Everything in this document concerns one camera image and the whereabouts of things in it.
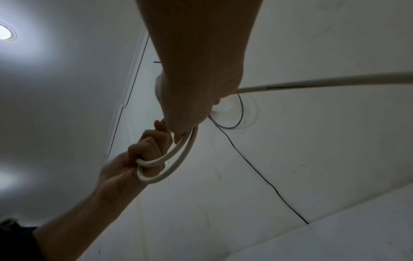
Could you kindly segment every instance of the forearm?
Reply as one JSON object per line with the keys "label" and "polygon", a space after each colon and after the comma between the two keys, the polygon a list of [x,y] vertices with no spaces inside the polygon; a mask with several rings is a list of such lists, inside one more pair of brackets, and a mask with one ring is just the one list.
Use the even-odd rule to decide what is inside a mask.
{"label": "forearm", "polygon": [[179,107],[192,108],[193,114],[207,117],[215,100],[234,93],[239,86],[245,49],[261,0],[137,3],[168,82],[162,89],[168,93],[162,96],[163,102],[178,107],[164,113],[190,117]]}
{"label": "forearm", "polygon": [[47,261],[75,261],[116,217],[94,193],[33,235]]}

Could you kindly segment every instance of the recessed light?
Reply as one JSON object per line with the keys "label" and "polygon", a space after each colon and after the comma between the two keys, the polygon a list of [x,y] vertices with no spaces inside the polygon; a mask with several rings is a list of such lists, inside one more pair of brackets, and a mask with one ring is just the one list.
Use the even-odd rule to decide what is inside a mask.
{"label": "recessed light", "polygon": [[0,40],[14,40],[16,36],[15,31],[10,26],[0,22]]}

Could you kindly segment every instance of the dark sleeve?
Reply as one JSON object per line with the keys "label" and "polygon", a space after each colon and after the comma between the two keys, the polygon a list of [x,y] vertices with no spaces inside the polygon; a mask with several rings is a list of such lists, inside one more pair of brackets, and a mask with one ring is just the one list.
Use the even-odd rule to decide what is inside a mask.
{"label": "dark sleeve", "polygon": [[22,227],[17,233],[2,232],[0,259],[2,261],[46,261],[32,232],[36,227]]}

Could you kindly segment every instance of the white cable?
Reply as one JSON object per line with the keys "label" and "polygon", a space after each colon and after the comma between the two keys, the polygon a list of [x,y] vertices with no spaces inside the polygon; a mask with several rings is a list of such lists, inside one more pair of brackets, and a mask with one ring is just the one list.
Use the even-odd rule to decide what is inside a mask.
{"label": "white cable", "polygon": [[[249,92],[263,92],[263,91],[276,91],[285,89],[304,89],[304,88],[316,88],[316,87],[337,87],[337,86],[358,86],[358,85],[385,85],[385,84],[412,84],[413,83],[413,72],[402,72],[402,73],[389,73],[389,74],[372,74],[372,75],[360,75],[360,76],[350,76],[350,77],[337,77],[329,79],[320,80],[308,80],[299,81],[291,83],[279,83],[270,86],[258,86],[242,88],[237,90],[235,94],[249,93]],[[194,145],[195,138],[197,137],[198,126],[192,129],[189,133],[185,133],[181,141],[166,155],[159,159],[145,161],[142,159],[137,159],[138,164],[137,175],[139,180],[145,184],[152,184],[160,182],[161,180],[167,178],[171,175],[181,163],[185,160],[186,156],[189,154],[192,146]],[[186,147],[182,151],[178,159],[164,172],[158,174],[155,177],[146,177],[143,174],[142,167],[151,168],[164,164],[167,160],[175,156],[178,151],[184,146],[186,141],[189,139]]]}

